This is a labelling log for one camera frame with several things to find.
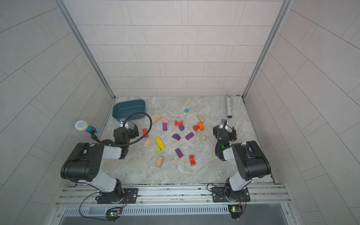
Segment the teal storage bin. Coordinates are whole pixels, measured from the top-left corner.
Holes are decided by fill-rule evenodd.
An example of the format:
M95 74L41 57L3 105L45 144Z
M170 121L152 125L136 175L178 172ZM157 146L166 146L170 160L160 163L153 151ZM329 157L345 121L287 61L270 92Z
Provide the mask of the teal storage bin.
M123 122L135 112L146 112L146 104L144 100L136 99L115 104L112 110L112 117L118 122Z

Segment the purple slanted brick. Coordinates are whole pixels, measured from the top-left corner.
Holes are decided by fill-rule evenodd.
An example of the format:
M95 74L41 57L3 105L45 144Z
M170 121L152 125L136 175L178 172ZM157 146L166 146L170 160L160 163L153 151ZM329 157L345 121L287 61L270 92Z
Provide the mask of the purple slanted brick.
M189 140L190 138L192 138L194 136L194 133L190 132L188 135L185 136L185 138L187 140Z

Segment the purple wedge brick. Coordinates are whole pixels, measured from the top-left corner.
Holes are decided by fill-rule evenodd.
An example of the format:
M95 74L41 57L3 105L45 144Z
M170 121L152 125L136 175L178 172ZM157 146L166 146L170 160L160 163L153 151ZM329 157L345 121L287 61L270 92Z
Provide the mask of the purple wedge brick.
M177 141L181 139L181 137L178 134L174 134L172 138L176 139Z

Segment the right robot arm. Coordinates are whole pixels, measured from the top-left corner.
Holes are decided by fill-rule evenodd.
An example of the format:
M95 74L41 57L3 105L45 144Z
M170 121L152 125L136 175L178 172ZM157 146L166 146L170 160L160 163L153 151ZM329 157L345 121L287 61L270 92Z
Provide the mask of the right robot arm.
M271 166L256 141L233 143L236 141L236 130L222 119L220 125L213 128L217 139L215 155L221 161L234 160L237 172L226 180L223 187L213 187L212 195L215 203L249 202L247 186L253 179L260 179L271 174Z

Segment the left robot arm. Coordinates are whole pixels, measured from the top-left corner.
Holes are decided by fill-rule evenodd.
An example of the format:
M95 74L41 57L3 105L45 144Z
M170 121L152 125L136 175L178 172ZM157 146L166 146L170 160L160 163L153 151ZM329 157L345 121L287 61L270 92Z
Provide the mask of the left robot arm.
M115 141L106 139L100 141L98 131L85 121L79 121L76 129L85 130L91 134L96 143L78 143L61 168L63 179L75 183L88 184L99 191L96 197L98 204L135 203L138 189L122 188L121 181L112 178L100 169L103 159L124 159L128 153L130 140L139 136L137 125L125 124L114 130Z

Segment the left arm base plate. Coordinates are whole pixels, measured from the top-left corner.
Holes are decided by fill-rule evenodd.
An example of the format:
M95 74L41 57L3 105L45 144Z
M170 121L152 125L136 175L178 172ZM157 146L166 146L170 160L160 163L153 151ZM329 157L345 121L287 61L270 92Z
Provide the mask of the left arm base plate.
M133 204L136 203L137 194L137 188L123 188L121 191L115 189L113 192L100 194L95 200L98 204Z

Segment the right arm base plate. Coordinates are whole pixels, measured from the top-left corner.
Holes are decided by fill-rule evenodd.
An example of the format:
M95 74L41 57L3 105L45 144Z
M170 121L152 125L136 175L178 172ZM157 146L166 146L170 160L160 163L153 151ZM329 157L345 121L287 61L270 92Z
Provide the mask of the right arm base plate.
M239 191L233 191L230 187L213 187L211 189L213 202L215 203L233 203L250 202L250 195L247 188Z

